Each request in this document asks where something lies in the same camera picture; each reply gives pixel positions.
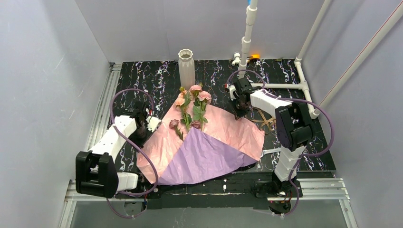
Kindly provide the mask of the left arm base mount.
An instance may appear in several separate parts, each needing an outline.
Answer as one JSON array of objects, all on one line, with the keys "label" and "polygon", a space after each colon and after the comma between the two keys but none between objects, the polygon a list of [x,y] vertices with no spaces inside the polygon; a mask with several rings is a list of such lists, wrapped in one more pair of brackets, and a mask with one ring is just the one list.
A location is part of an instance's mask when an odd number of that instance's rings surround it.
[{"label": "left arm base mount", "polygon": [[117,192],[114,194],[114,198],[119,198],[123,196],[141,198],[146,194],[155,192],[158,183],[150,183],[149,181],[138,181],[134,189],[129,189],[133,187],[134,184],[119,183]]}]

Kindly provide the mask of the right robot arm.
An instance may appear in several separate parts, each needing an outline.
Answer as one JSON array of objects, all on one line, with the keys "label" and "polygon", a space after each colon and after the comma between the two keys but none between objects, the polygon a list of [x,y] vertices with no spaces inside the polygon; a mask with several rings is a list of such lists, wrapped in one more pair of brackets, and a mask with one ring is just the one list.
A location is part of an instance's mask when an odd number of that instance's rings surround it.
[{"label": "right robot arm", "polygon": [[282,100],[263,87],[253,87],[246,78],[226,85],[226,91],[229,92],[236,119],[248,114],[251,108],[260,109],[275,118],[281,148],[269,186],[276,191],[287,191],[296,177],[301,155],[315,135],[307,104]]}]

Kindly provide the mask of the pink rose flower bunch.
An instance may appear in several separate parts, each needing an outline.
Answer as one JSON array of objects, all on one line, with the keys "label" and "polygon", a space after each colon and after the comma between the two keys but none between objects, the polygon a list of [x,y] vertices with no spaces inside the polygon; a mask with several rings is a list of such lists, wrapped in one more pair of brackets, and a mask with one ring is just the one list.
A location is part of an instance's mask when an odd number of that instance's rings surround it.
[{"label": "pink rose flower bunch", "polygon": [[203,130],[204,125],[208,123],[205,115],[207,106],[212,100],[211,94],[203,89],[202,83],[191,86],[189,90],[181,86],[179,91],[174,107],[181,113],[180,123],[190,130],[192,121],[200,121],[202,123],[200,130]]}]

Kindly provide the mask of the white ribbed vase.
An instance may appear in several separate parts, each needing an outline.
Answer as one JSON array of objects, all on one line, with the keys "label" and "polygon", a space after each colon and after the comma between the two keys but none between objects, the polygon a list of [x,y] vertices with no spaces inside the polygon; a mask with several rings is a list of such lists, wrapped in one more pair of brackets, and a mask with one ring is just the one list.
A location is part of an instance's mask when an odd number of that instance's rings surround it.
[{"label": "white ribbed vase", "polygon": [[190,49],[182,49],[178,53],[178,68],[181,86],[189,90],[196,84],[193,52]]}]

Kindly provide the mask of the purple flower bouquet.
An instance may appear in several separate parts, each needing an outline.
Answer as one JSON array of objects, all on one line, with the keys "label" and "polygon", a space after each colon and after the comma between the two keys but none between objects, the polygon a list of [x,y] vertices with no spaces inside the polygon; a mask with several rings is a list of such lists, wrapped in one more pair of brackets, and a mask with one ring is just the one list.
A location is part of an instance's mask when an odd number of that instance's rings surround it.
[{"label": "purple flower bouquet", "polygon": [[264,133],[257,129],[231,131],[226,140],[191,129],[158,184],[197,184],[252,165],[260,159],[263,143]]}]

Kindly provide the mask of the pink wrapping paper sheet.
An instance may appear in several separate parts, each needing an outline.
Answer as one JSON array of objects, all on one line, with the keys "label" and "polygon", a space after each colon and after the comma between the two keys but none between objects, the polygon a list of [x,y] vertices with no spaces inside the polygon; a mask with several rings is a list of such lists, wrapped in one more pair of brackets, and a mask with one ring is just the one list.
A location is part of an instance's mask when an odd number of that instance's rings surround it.
[{"label": "pink wrapping paper sheet", "polygon": [[174,105],[162,124],[137,154],[137,168],[150,183],[160,185],[197,184],[260,160],[265,133],[246,118],[236,120],[221,108],[208,105],[208,122],[202,130],[186,130],[180,124],[183,139],[170,129],[171,120],[181,119]]}]

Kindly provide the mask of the brown ribbon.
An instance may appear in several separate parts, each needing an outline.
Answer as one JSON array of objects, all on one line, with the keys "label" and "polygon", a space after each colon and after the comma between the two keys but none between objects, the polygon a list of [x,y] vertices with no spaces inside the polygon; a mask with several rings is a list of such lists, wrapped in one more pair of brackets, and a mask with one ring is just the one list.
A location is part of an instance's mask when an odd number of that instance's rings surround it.
[{"label": "brown ribbon", "polygon": [[266,118],[265,114],[261,109],[258,108],[252,108],[252,110],[255,110],[258,112],[258,114],[261,117],[261,120],[257,119],[250,119],[250,121],[254,122],[255,124],[258,124],[258,128],[264,132],[265,135],[269,135],[271,133],[274,133],[277,129],[276,126],[276,118],[275,117],[270,117],[269,119]]}]

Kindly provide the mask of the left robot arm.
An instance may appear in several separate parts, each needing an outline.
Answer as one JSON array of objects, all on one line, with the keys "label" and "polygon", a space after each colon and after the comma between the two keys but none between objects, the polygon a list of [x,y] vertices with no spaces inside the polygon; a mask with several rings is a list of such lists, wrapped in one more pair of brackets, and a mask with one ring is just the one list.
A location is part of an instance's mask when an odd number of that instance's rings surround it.
[{"label": "left robot arm", "polygon": [[122,111],[94,146],[77,154],[75,174],[78,193],[110,199],[120,191],[136,188],[138,175],[118,172],[115,159],[126,139],[145,141],[149,114],[147,105]]}]

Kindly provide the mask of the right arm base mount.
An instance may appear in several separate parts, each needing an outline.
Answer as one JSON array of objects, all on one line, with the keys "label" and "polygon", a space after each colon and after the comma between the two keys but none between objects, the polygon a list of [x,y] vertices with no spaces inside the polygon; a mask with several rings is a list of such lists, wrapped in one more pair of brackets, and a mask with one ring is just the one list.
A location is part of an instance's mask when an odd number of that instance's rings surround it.
[{"label": "right arm base mount", "polygon": [[256,181],[251,188],[256,198],[266,198],[269,209],[274,214],[287,214],[292,210],[292,200],[303,196],[300,182],[293,179],[293,186],[289,181]]}]

